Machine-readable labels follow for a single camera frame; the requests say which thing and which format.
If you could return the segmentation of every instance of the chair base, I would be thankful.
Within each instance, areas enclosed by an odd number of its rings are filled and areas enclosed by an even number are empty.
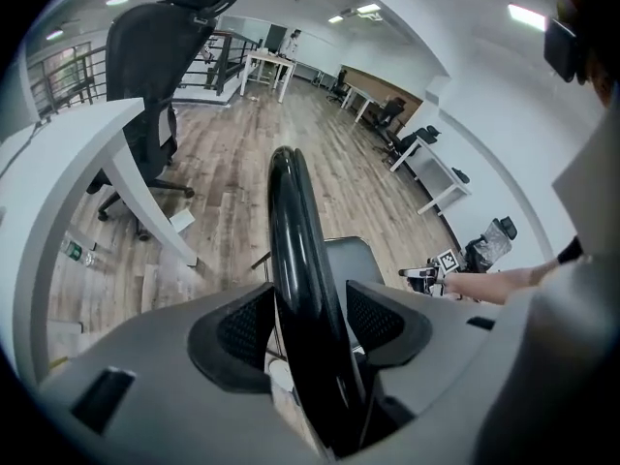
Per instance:
[[[147,182],[146,186],[148,186],[149,188],[159,188],[163,190],[182,191],[185,198],[192,198],[196,194],[195,191],[189,186],[174,184],[173,182],[162,181],[161,179],[153,179],[152,181]],[[110,195],[106,199],[106,201],[104,201],[97,209],[97,218],[102,222],[106,222],[106,220],[109,218],[106,210],[108,210],[108,208],[110,208],[114,203],[118,202],[119,200],[120,196],[118,195],[118,193],[112,193],[112,195]],[[150,234],[145,228],[142,227],[140,220],[138,220],[138,217],[134,216],[134,221],[136,225],[136,236],[140,241],[147,241],[150,237]]]

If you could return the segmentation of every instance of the white desk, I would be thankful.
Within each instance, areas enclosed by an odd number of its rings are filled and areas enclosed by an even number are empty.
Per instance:
[[[396,171],[396,169],[398,169],[400,167],[400,165],[405,162],[405,160],[407,159],[407,157],[409,157],[412,152],[416,149],[417,146],[421,146],[422,148],[424,148],[429,154],[430,156],[433,158],[433,160],[437,163],[437,165],[442,169],[443,172],[446,173],[446,175],[450,178],[451,180],[451,185],[446,188],[444,191],[442,191],[437,197],[435,197],[433,200],[431,200],[429,203],[427,203],[425,206],[423,206],[420,210],[418,210],[418,215],[423,214],[426,210],[428,210],[429,208],[432,208],[433,206],[435,206],[436,204],[438,204],[439,202],[443,201],[450,193],[452,193],[453,191],[459,190],[463,196],[468,196],[471,195],[472,192],[469,190],[469,188],[465,185],[465,183],[463,181],[461,181],[458,177],[458,175],[456,175],[454,173],[454,170],[452,170],[450,167],[448,167],[443,161],[442,159],[440,159],[437,154],[431,149],[430,146],[428,146],[428,143],[426,143],[426,141],[424,141],[423,139],[416,139],[413,144],[407,149],[407,151],[405,153],[403,153],[402,157],[400,157],[396,163],[391,166],[391,168],[389,168],[390,171],[394,172]],[[438,215],[443,215],[443,210],[439,212]]]
[[[60,242],[95,174],[103,169],[144,226],[187,265],[197,255],[153,200],[122,128],[142,98],[70,108],[30,139],[34,125],[0,147],[0,342],[33,388],[47,373],[47,307]]]
[[[285,58],[276,57],[274,55],[267,55],[265,53],[258,53],[256,51],[251,51],[247,55],[247,60],[245,61],[245,69],[243,69],[243,81],[241,82],[241,91],[239,95],[243,96],[245,94],[245,84],[248,81],[248,77],[250,76],[250,69],[252,60],[258,60],[259,62],[271,62],[273,64],[277,64],[278,69],[275,74],[275,80],[273,81],[273,89],[278,85],[278,78],[280,77],[280,71],[283,67],[288,68],[287,74],[284,78],[284,84],[282,85],[282,89],[280,90],[280,96],[278,97],[278,102],[281,104],[284,99],[284,93],[287,90],[287,86],[289,86],[289,81],[291,80],[291,76],[293,75],[293,69],[295,68],[295,62],[291,62]],[[261,79],[261,74],[263,71],[263,64],[259,66],[259,79]]]
[[[379,102],[377,102],[373,97],[371,97],[365,91],[359,88],[355,88],[354,86],[351,86],[348,82],[346,84],[349,85],[349,93],[347,93],[347,96],[343,100],[342,105],[340,106],[341,109],[347,109],[353,103],[353,100],[356,98],[356,95],[359,95],[360,97],[363,97],[366,99],[366,101],[364,102],[364,105],[361,106],[361,108],[359,109],[359,112],[357,113],[356,122],[359,122],[359,119],[361,119],[364,112],[366,111],[366,108],[370,105],[370,103],[372,102],[374,104],[379,104]]]

